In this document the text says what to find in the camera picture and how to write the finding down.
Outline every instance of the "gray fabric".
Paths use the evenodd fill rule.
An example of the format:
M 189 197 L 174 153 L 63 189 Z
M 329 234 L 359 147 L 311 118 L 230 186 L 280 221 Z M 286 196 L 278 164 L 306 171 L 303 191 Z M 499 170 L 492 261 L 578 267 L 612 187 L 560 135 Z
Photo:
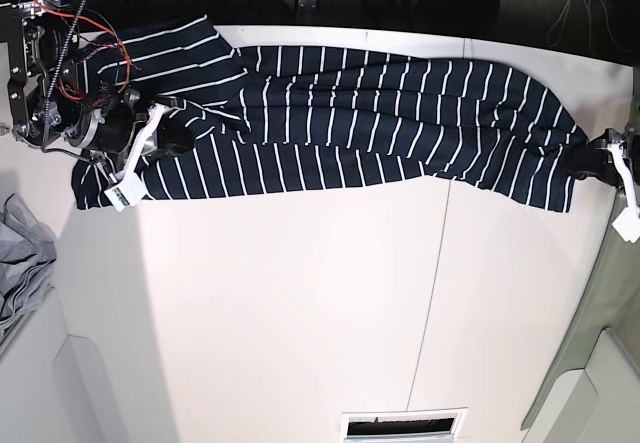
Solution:
M 53 238 L 22 198 L 9 197 L 0 213 L 0 335 L 42 305 L 55 260 Z

